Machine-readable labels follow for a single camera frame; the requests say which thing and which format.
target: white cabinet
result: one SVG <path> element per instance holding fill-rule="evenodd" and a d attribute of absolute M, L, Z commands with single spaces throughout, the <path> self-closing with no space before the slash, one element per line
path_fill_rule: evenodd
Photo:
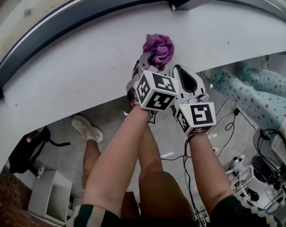
<path fill-rule="evenodd" d="M 64 226 L 72 183 L 57 171 L 45 171 L 37 178 L 28 212 L 54 226 Z"/>

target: sock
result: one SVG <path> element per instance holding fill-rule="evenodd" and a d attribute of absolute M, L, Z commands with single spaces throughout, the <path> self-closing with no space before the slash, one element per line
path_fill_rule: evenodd
<path fill-rule="evenodd" d="M 96 137 L 95 137 L 94 135 L 91 135 L 91 134 L 88 134 L 88 135 L 86 136 L 86 140 L 94 140 L 94 141 L 98 142 L 98 140 L 96 139 Z"/>

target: black backpack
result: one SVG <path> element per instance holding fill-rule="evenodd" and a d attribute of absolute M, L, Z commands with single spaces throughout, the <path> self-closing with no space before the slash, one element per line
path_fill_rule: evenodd
<path fill-rule="evenodd" d="M 27 137 L 29 134 L 23 136 L 20 142 L 17 144 L 16 148 L 9 156 L 10 171 L 11 173 L 24 173 L 26 172 L 35 162 L 39 154 L 41 153 L 46 142 L 50 142 L 54 146 L 68 146 L 69 142 L 56 144 L 50 139 L 50 131 L 45 126 L 41 133 L 30 142 L 27 142 Z M 39 146 L 39 150 L 35 155 L 33 155 L 35 149 Z"/>

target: purple cloth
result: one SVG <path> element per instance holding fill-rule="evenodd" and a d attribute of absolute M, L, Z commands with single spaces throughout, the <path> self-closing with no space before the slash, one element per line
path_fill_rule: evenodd
<path fill-rule="evenodd" d="M 174 54 L 174 45 L 172 40 L 166 35 L 147 35 L 146 43 L 143 46 L 144 52 L 155 52 L 152 59 L 157 68 L 166 65 Z"/>

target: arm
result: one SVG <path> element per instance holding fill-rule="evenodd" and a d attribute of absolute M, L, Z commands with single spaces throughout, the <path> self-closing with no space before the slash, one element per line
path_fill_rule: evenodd
<path fill-rule="evenodd" d="M 91 204 L 121 215 L 121 206 L 139 155 L 140 140 L 149 119 L 149 111 L 133 108 L 99 157 L 83 196 Z"/>
<path fill-rule="evenodd" d="M 221 200 L 233 194 L 231 186 L 207 135 L 195 135 L 189 144 L 196 185 L 210 215 Z"/>

